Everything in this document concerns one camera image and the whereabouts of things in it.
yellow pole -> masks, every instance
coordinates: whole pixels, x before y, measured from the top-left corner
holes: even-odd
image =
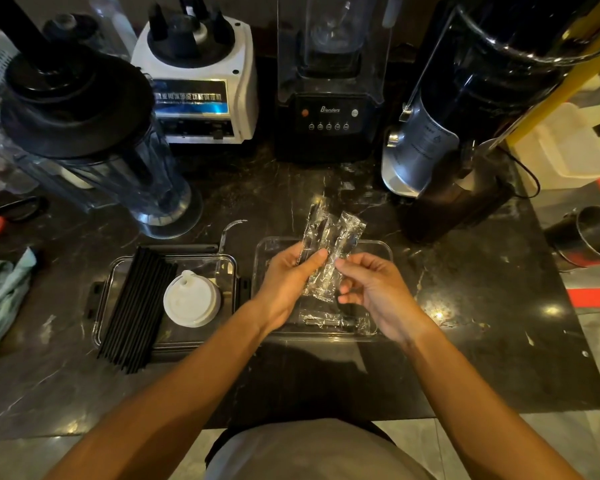
[[[600,27],[600,3],[583,20],[573,24],[569,30],[570,36],[584,37]],[[507,137],[507,143],[512,146],[520,138],[529,133],[540,121],[560,104],[576,94],[582,85],[596,74],[600,73],[600,56],[592,61],[579,64],[572,69],[564,82],[552,94],[531,111],[519,126]]]

scissors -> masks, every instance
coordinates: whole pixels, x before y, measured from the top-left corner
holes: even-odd
[[[47,205],[47,199],[39,196],[25,197],[0,205],[0,233],[4,230],[7,222],[21,223],[34,219],[44,213]],[[24,212],[14,215],[14,209],[20,209],[21,207],[25,208]]]

metal cup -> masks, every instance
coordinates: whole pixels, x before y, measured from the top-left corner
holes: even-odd
[[[600,206],[592,205],[565,215],[544,230],[560,271],[600,266]]]

white cup lid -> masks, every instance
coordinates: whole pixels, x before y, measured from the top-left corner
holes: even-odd
[[[215,284],[186,269],[167,287],[162,303],[169,318],[178,325],[199,327],[216,316],[219,299]]]

power cord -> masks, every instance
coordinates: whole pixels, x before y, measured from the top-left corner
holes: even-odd
[[[526,171],[527,174],[529,175],[529,177],[531,177],[531,179],[533,179],[533,181],[536,185],[536,193],[534,193],[533,195],[529,196],[529,195],[514,194],[514,196],[518,197],[518,198],[524,198],[524,199],[530,199],[533,197],[537,197],[538,194],[540,193],[540,190],[542,189],[542,187],[540,186],[540,181],[537,179],[537,177],[534,175],[534,173],[531,170],[529,170],[524,163],[522,163],[515,156],[513,156],[510,151],[504,149],[501,146],[499,146],[498,149],[503,151],[509,158],[511,158],[513,161],[515,161],[524,171]]]

